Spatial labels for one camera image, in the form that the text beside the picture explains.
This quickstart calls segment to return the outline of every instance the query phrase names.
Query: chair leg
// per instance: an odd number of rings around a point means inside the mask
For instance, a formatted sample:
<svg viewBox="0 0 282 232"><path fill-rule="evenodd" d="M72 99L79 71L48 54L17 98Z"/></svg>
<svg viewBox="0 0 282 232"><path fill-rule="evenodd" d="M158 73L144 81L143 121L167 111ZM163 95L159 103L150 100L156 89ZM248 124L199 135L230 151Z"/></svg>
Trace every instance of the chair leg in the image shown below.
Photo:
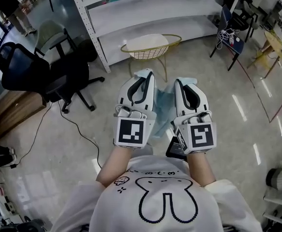
<svg viewBox="0 0 282 232"><path fill-rule="evenodd" d="M165 73L165 82L167 83L168 82L168 74L167 74L167 71L166 71L166 60L165 60L165 55L164 55L164 64L163 62L160 60L160 58L158 58L159 62L162 64L163 68L164 68L164 73Z"/></svg>
<svg viewBox="0 0 282 232"><path fill-rule="evenodd" d="M130 77L132 77L132 72L131 72L131 63L132 63L132 58L129 59L129 63L128 63L128 66L129 66L129 74L130 74Z"/></svg>
<svg viewBox="0 0 282 232"><path fill-rule="evenodd" d="M87 101L85 100L84 96L81 94L80 91L77 91L76 93L77 93L77 95L81 98L82 102L85 104L85 106L86 106L89 110L91 110L91 111L94 111L94 110L95 110L95 107L94 107L94 106L89 106L89 104L87 103Z"/></svg>
<svg viewBox="0 0 282 232"><path fill-rule="evenodd" d="M95 83L95 82L98 82L98 81L104 82L104 80L105 80L105 78L102 77L102 76L101 77L97 77L97 78L93 78L93 79L88 80L87 85Z"/></svg>
<svg viewBox="0 0 282 232"><path fill-rule="evenodd" d="M238 54L238 53L236 53L236 54L234 55L234 57L233 57L233 62L232 62L232 64L230 65L230 67L229 67L228 71L230 71L230 70L231 70L231 68L233 67L234 63L236 62L236 60L237 60L238 56L239 56L239 54Z"/></svg>
<svg viewBox="0 0 282 232"><path fill-rule="evenodd" d="M68 35L68 42L70 44L70 47L72 48L73 51L76 51L77 50L77 46L76 44L74 43L74 41L72 40L72 38L70 37L70 35L67 33Z"/></svg>
<svg viewBox="0 0 282 232"><path fill-rule="evenodd" d="M64 113L64 114L68 114L69 113L69 110L67 109L67 106L70 105L71 101L65 101L64 102L64 105L61 109L61 111Z"/></svg>
<svg viewBox="0 0 282 232"><path fill-rule="evenodd" d="M209 56L210 58L214 55L214 53L216 52L216 50L217 50L217 45L215 46L215 48L214 48L212 54Z"/></svg>
<svg viewBox="0 0 282 232"><path fill-rule="evenodd" d="M249 29L248 29L248 32L247 32L247 35L246 35L245 43L247 42L248 36L249 36L249 34L252 30L252 24L253 24L253 18L251 18L251 24L249 25Z"/></svg>
<svg viewBox="0 0 282 232"><path fill-rule="evenodd" d="M253 34L254 30L255 30L255 29L252 29L252 34ZM251 34L251 37L252 37L252 34Z"/></svg>

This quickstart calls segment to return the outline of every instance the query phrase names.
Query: light blue fabric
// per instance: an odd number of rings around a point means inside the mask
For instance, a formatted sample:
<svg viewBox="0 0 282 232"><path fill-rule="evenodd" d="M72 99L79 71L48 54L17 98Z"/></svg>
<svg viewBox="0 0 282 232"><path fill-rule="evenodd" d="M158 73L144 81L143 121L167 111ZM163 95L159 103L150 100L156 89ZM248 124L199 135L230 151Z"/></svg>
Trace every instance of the light blue fabric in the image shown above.
<svg viewBox="0 0 282 232"><path fill-rule="evenodd" d="M143 69L134 74L138 77L147 78L151 69ZM178 77L183 86L197 84L197 79L189 77ZM152 130L152 136L161 138L164 132L172 127L171 122L177 117L175 108L175 87L174 83L169 84L164 90L155 87L153 112L157 114L156 123Z"/></svg>

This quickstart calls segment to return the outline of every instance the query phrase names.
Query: gold wire basket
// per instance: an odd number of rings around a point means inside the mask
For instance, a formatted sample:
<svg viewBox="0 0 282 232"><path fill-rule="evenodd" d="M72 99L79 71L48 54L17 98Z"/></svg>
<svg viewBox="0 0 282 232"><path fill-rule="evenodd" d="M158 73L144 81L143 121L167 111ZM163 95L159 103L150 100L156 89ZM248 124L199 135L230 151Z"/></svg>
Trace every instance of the gold wire basket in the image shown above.
<svg viewBox="0 0 282 232"><path fill-rule="evenodd" d="M165 72L165 82L168 81L168 76L167 76L167 71L166 71L166 59L165 55L167 51L172 47L172 46L177 46L182 38L178 35L175 34L162 34L168 42L172 42L166 45L154 47L154 48L148 48L148 49L140 49L140 50L133 50L129 51L127 48L127 44L123 45L121 47L122 52L126 52L130 54L130 61L129 61L129 73L130 76L132 77L132 72L131 72L131 62L132 60L136 61L149 61L153 59L159 60L159 62L162 64ZM164 56L164 63L161 61L160 57Z"/></svg>

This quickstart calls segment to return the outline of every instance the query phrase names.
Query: gray chair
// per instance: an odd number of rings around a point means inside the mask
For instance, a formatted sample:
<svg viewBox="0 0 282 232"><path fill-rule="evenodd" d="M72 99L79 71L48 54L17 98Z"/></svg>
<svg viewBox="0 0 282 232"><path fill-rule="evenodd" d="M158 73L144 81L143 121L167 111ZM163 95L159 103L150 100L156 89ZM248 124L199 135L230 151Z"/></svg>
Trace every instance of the gray chair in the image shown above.
<svg viewBox="0 0 282 232"><path fill-rule="evenodd" d="M257 24L258 15L250 8L246 1L244 1L243 4L244 8L242 9L242 14L240 15L240 17L242 17L243 19L245 18L245 20L249 23L249 29L245 39L245 42L247 42L250 32L252 31L252 37L253 32L259 28L259 25Z"/></svg>
<svg viewBox="0 0 282 232"><path fill-rule="evenodd" d="M63 25L52 20L47 20L40 25L34 54L42 55L43 59L52 64L71 50L75 51L76 45Z"/></svg>

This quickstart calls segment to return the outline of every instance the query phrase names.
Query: black cable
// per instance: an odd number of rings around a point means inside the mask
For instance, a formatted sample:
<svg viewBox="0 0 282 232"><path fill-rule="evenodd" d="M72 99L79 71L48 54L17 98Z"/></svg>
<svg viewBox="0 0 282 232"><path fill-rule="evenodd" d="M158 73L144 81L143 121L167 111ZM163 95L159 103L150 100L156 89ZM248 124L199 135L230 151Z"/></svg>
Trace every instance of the black cable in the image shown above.
<svg viewBox="0 0 282 232"><path fill-rule="evenodd" d="M99 146L98 146L97 144L95 144L92 140L90 140L89 138L87 138L87 137L83 136L83 134L82 134L82 133L81 133L81 131L79 130L78 125L77 125L75 122L73 122L73 121L71 121L71 120L67 119L65 116L63 116L63 115L62 115L61 106L60 106L59 101L58 101L58 105L59 105L59 109L60 109L60 114L61 114L61 117L63 117L64 119L68 120L69 122L71 122L71 123L75 124L75 125L76 125L76 127L77 127L77 129L78 129L78 133L79 133L79 134L80 134L83 138L87 139L87 140L88 140L88 141L90 141L93 145L95 145L95 146L97 147L97 150L98 150L97 163L98 163L99 167L100 167L100 168L102 168L102 167L101 167L101 165L99 164L99 154L100 154L100 149L99 149Z"/></svg>
<svg viewBox="0 0 282 232"><path fill-rule="evenodd" d="M30 153L30 151L32 150L32 147L33 147L33 145L34 145L36 136L38 135L38 131L39 131L40 125L42 124L43 118L44 118L44 116L47 114L47 112L51 109L52 105L53 105L53 103L51 103L51 105L50 105L50 107L48 108L48 110L47 110L47 111L44 113L44 115L42 116L41 122L40 122L40 124L39 124L38 129L36 130L35 137L34 137L34 140L33 140L32 145L31 145L31 147L30 147L30 150L29 150L25 155L23 155L23 157L19 160L19 163L18 163L18 164L12 164L12 165L10 165L10 166L5 166L5 167L2 167L2 168L8 168L8 167L10 167L10 168L15 168L16 166L18 166L18 165L20 164L21 160L22 160L27 154Z"/></svg>
<svg viewBox="0 0 282 232"><path fill-rule="evenodd" d="M268 55L268 57L269 57L270 59L277 59L277 58L271 58L269 55Z"/></svg>

